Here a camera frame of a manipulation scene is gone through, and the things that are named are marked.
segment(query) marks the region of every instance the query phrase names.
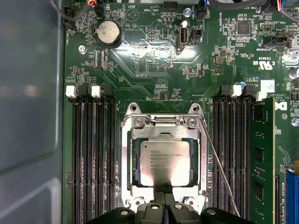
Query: capacitor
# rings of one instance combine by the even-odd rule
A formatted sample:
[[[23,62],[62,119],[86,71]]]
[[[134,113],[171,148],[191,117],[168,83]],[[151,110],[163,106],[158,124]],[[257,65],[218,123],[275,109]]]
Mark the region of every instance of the capacitor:
[[[93,29],[93,37],[106,48],[117,48],[121,44],[121,28],[114,21],[103,21]]]
[[[299,90],[299,79],[293,80],[293,88]]]
[[[289,77],[291,79],[299,78],[299,69],[292,69],[292,70],[290,70]]]

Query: green circuit board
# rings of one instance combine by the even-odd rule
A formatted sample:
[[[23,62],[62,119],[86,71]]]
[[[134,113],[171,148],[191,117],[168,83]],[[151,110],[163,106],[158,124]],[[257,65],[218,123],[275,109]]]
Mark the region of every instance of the green circuit board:
[[[78,11],[85,5],[70,3],[69,6]],[[131,102],[136,102],[145,113],[187,113],[192,103],[199,103],[211,130],[212,98],[221,85],[232,86],[244,82],[247,86],[253,86],[256,92],[268,92],[267,96],[275,101],[272,104],[275,105],[274,173],[279,177],[276,212],[279,223],[285,224],[285,168],[299,157],[299,128],[291,125],[292,119],[299,117],[299,104],[297,100],[290,99],[291,92],[297,90],[293,88],[289,78],[290,67],[299,65],[298,26],[279,13],[262,14],[256,7],[226,12],[209,7],[204,20],[197,20],[194,14],[189,19],[189,31],[200,29],[202,37],[177,55],[177,31],[186,7],[193,12],[196,8],[195,5],[179,4],[176,12],[165,13],[162,4],[106,4],[106,19],[117,22],[122,31],[122,44],[115,49],[102,47],[93,37],[92,29],[100,20],[94,11],[88,12],[76,22],[76,31],[66,30],[65,86],[74,85],[77,89],[86,83],[112,86],[115,100],[115,166],[118,168],[121,156],[121,121]],[[299,8],[286,10],[292,15],[299,13]],[[290,49],[263,47],[265,37],[285,31],[293,32]],[[80,45],[86,46],[85,54],[78,52]],[[74,223],[71,190],[72,115],[73,106],[66,97],[63,193],[65,224]],[[208,178],[212,176],[213,173],[209,170]],[[120,190],[119,180],[120,178],[116,178],[116,191]],[[264,186],[263,191],[269,190],[267,187],[274,186]],[[210,200],[206,206],[212,206],[211,203]],[[114,206],[121,205],[118,194]],[[104,207],[103,213],[109,210],[107,204]],[[252,216],[255,217],[254,221],[259,220],[258,224],[264,223],[267,216],[273,216],[269,214],[273,210],[263,210],[260,205],[256,207],[260,210],[253,211]]]

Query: blue wire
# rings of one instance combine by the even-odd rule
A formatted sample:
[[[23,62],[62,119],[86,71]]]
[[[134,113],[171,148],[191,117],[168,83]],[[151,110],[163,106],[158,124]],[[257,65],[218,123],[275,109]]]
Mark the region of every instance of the blue wire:
[[[284,8],[284,6],[285,6],[285,2],[286,2],[286,0],[284,0],[284,1],[281,3],[281,9]]]

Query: metal rod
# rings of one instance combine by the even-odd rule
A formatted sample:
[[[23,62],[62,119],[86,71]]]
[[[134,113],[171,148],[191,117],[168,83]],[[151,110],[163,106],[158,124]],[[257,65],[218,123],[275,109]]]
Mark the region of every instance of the metal rod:
[[[232,190],[231,190],[231,188],[230,188],[230,186],[229,186],[228,180],[227,180],[227,178],[226,178],[226,176],[225,176],[225,173],[224,173],[223,168],[222,168],[222,166],[221,166],[220,160],[219,160],[219,158],[218,158],[218,156],[217,156],[215,147],[214,147],[213,142],[212,142],[212,140],[211,140],[211,138],[210,138],[209,131],[207,130],[207,127],[206,127],[206,125],[205,125],[204,119],[203,119],[202,117],[200,117],[200,122],[201,122],[201,124],[203,125],[203,128],[204,128],[204,130],[205,130],[205,133],[206,133],[206,135],[207,135],[207,138],[208,138],[209,142],[211,143],[211,146],[212,146],[212,149],[213,149],[214,157],[216,158],[217,165],[218,165],[219,170],[220,170],[220,173],[221,173],[221,175],[222,175],[222,177],[223,177],[225,186],[226,186],[226,188],[227,188],[227,190],[228,190],[228,195],[229,195],[229,197],[230,197],[230,202],[231,202],[231,204],[232,204],[232,206],[233,206],[233,208],[234,208],[234,210],[235,210],[236,215],[237,215],[238,217],[240,217],[240,214],[239,214],[239,212],[238,212],[238,208],[237,208],[237,206],[236,206],[236,204],[235,204],[235,200],[234,200],[233,192],[232,192]]]

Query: ram slot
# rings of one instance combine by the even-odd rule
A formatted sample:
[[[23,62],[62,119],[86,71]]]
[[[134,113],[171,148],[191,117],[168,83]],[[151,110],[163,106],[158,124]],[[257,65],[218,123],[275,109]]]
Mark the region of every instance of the ram slot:
[[[96,128],[97,128],[97,180],[98,180],[98,215],[105,214],[105,151],[104,151],[104,100],[97,105]]]
[[[275,175],[275,224],[280,223],[280,176]]]
[[[218,154],[218,114],[219,114],[219,103],[215,102],[213,103],[213,114],[212,114],[212,130],[213,130],[213,145],[216,150],[216,153]],[[213,207],[218,206],[218,190],[219,190],[219,180],[218,180],[218,170],[217,170],[217,163],[216,159],[213,160],[213,177],[212,177],[212,204]]]
[[[244,210],[244,204],[245,204],[245,153],[246,153],[246,103],[240,102],[240,150],[239,150],[239,177],[240,177],[240,185],[239,185],[239,198],[240,198],[240,204],[239,204],[239,213],[242,218],[244,218],[245,210]]]
[[[81,147],[80,147],[80,224],[88,219],[88,103],[81,104]]]
[[[93,104],[89,102],[86,104],[87,114],[87,129],[86,129],[86,144],[87,151],[85,156],[86,163],[86,207],[87,207],[87,220],[94,217],[94,190],[92,185],[92,172],[93,172]]]
[[[225,104],[226,102],[220,102],[220,113],[219,113],[219,151],[218,151],[218,157],[221,163],[222,168],[224,168],[225,165],[225,157],[224,157],[224,151],[225,151],[225,132],[226,132],[226,127],[225,127],[225,117],[226,117],[226,111],[225,111]],[[220,170],[217,169],[218,173],[218,178],[219,178],[219,190],[218,190],[218,198],[219,198],[219,203],[218,203],[218,208],[224,210],[224,193],[225,193],[225,188],[224,188],[224,180],[222,175],[220,174]]]
[[[236,123],[237,123],[237,116],[236,116],[236,102],[232,101],[230,105],[230,126],[229,126],[229,134],[230,134],[230,144],[229,144],[229,167],[230,167],[230,176],[228,177],[228,183],[232,189],[233,196],[235,197],[235,151],[236,151]],[[231,205],[231,201],[229,200],[229,212],[233,213],[234,209]]]
[[[98,142],[99,142],[99,109],[100,104],[98,102],[93,103],[93,139],[92,139],[92,155],[93,155],[93,161],[92,161],[92,191],[94,194],[94,197],[92,199],[93,201],[93,208],[94,212],[92,213],[92,217],[96,218],[99,216],[99,210],[100,210],[100,201],[99,201],[99,179],[100,179],[100,173],[99,173],[99,167],[100,167],[100,154],[99,154],[99,148],[98,148]]]
[[[249,219],[249,193],[250,193],[250,117],[251,106],[249,102],[244,104],[245,124],[244,124],[244,218]]]
[[[73,130],[72,130],[72,223],[79,223],[79,148],[80,148],[80,105],[73,104]]]
[[[240,110],[241,110],[241,104],[239,102],[236,102],[236,110],[235,110],[235,116],[236,116],[236,124],[235,124],[235,133],[236,133],[236,142],[235,142],[235,149],[234,149],[234,168],[235,168],[235,184],[234,184],[234,198],[235,198],[235,204],[237,206],[237,209],[240,208]]]
[[[223,171],[225,173],[225,176],[227,178],[227,180],[229,180],[230,178],[230,160],[231,160],[231,157],[230,157],[230,151],[231,151],[231,148],[230,148],[230,142],[231,142],[231,135],[230,135],[230,121],[232,119],[231,117],[231,108],[230,108],[230,105],[231,103],[230,102],[227,102],[224,104],[224,115],[225,115],[225,118],[224,118],[224,122],[225,122],[225,127],[224,127],[224,152],[223,152],[223,155],[224,155],[224,168],[223,168]],[[228,190],[227,190],[227,187],[225,186],[224,184],[224,210],[225,211],[229,211],[229,195],[228,195]]]
[[[107,102],[107,207],[111,211],[115,208],[115,165],[116,165],[116,151],[115,151],[115,106],[108,99]]]

